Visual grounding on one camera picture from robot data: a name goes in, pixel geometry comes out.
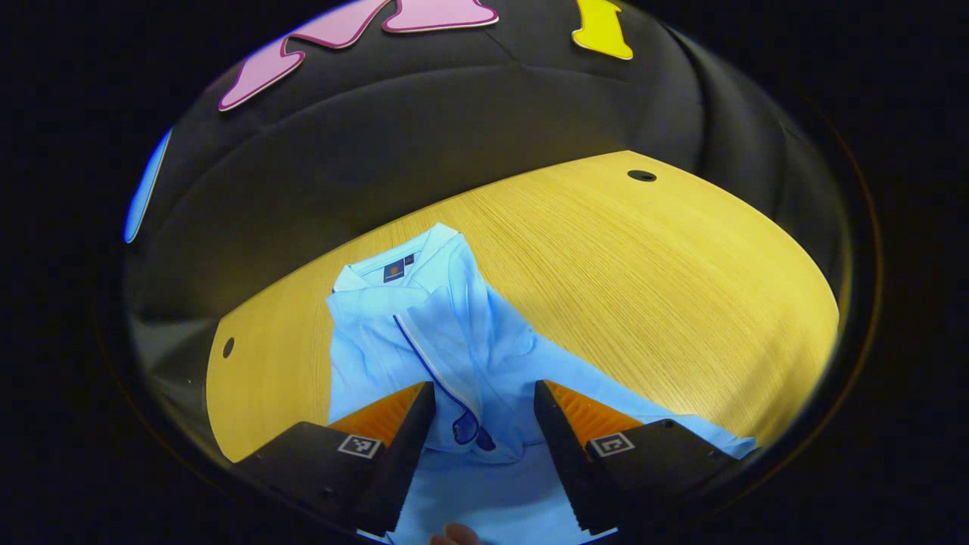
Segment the light blue shirt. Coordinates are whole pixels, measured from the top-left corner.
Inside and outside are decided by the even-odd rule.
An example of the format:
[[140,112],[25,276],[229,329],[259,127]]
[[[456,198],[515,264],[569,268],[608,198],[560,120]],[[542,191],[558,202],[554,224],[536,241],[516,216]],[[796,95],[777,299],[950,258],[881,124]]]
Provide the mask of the light blue shirt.
[[[562,384],[645,424],[673,418],[735,458],[756,446],[753,438],[698,416],[672,414],[536,334],[485,282],[464,236],[444,225],[344,267],[327,303],[335,326],[331,422],[416,382],[435,384],[437,413],[424,444],[429,450],[391,535],[396,543],[424,543],[447,522],[468,524],[500,543],[523,542],[521,529],[535,528],[530,524],[540,531],[528,542],[590,538],[578,529],[542,444],[532,408],[537,380]],[[442,467],[447,479],[439,478]],[[549,482],[537,484],[537,478]],[[548,493],[529,494],[521,488],[526,485]],[[452,501],[448,496],[456,490],[469,497],[455,501],[480,508],[448,520],[442,502]],[[497,506],[495,497],[486,497],[496,490],[513,496],[519,490],[516,497],[532,500]],[[511,524],[511,517],[519,519]],[[550,525],[548,517],[558,522]]]

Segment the yellow foam shape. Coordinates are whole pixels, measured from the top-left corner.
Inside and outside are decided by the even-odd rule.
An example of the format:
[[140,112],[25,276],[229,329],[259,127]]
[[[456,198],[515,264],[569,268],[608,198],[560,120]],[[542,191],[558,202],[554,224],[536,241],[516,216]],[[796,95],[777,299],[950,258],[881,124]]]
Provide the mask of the yellow foam shape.
[[577,0],[582,15],[582,27],[573,31],[572,41],[582,48],[629,60],[633,50],[622,37],[622,27],[616,15],[622,10],[608,0]]
[[561,384],[546,380],[555,402],[565,413],[569,426],[578,438],[578,443],[585,445],[596,437],[612,433],[625,432],[631,428],[642,426],[642,422],[627,416],[614,408],[599,403],[587,396],[570,390]]
[[396,394],[390,394],[382,400],[374,401],[370,405],[344,416],[328,427],[339,432],[380,439],[384,442],[384,445],[389,447],[423,385],[423,382],[418,382]]

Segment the navy blue piping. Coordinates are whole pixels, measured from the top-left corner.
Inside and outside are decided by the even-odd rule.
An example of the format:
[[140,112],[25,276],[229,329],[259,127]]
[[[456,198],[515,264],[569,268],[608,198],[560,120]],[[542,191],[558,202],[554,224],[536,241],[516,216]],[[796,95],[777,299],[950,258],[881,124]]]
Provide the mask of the navy blue piping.
[[404,333],[404,328],[400,325],[400,320],[397,319],[397,316],[396,315],[393,316],[393,322],[395,324],[397,324],[397,329],[400,330],[400,334],[404,337],[404,340],[407,341],[407,344],[410,345],[411,350],[414,351],[414,355],[418,357],[418,361],[421,362],[421,365],[424,367],[424,370],[427,371],[427,374],[430,375],[430,378],[431,378],[431,380],[434,381],[434,384],[437,384],[438,388],[440,388],[445,393],[445,395],[447,395],[449,398],[451,398],[452,401],[454,401],[455,403],[457,403],[458,405],[460,405],[461,408],[464,409],[464,412],[467,412],[467,413],[469,413],[471,415],[471,418],[474,418],[475,419],[475,424],[478,425],[478,429],[475,431],[475,434],[470,439],[468,439],[467,441],[464,441],[463,443],[458,442],[457,444],[459,444],[459,445],[466,445],[466,444],[470,443],[471,441],[475,440],[478,437],[478,432],[482,428],[481,421],[478,420],[478,417],[477,416],[475,416],[475,413],[474,413],[473,410],[471,410],[470,408],[468,408],[468,406],[465,405],[464,403],[462,403],[461,401],[458,401],[457,398],[455,396],[453,396],[451,394],[451,392],[448,392],[448,389],[445,388],[444,385],[442,385],[440,381],[438,381],[437,377],[434,376],[434,373],[431,372],[430,367],[427,365],[427,362],[424,361],[423,358],[421,357],[421,353],[418,352],[417,346],[415,346],[414,345],[414,342],[411,341],[411,339],[409,337],[407,337],[407,334],[406,333]]

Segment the shirt collar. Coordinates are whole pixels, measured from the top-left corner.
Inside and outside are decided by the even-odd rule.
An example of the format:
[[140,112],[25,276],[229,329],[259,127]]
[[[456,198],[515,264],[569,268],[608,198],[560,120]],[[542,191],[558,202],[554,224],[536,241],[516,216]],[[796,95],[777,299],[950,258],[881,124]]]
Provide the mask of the shirt collar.
[[434,253],[441,246],[458,235],[460,235],[458,231],[447,225],[438,223],[420,235],[384,253],[345,266],[333,284],[333,292],[346,292],[376,287],[374,284],[367,282],[364,276],[382,268],[384,265],[402,259],[408,254],[419,252],[420,255],[415,259],[414,267],[408,275],[408,279],[410,279],[425,262],[433,257]]

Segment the shirt logo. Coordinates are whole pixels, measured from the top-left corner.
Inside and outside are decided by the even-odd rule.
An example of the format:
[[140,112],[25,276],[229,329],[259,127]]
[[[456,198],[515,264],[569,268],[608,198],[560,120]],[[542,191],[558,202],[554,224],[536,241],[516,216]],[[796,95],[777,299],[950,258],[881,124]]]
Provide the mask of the shirt logo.
[[592,439],[592,448],[596,449],[600,458],[605,458],[606,456],[633,450],[635,447],[632,441],[626,438],[626,435],[613,433],[612,435]]
[[343,444],[336,450],[344,454],[359,456],[370,460],[377,454],[379,447],[380,439],[371,439],[359,435],[347,435],[347,438],[343,440]]
[[398,259],[384,267],[384,283],[397,280],[404,275],[404,260]]

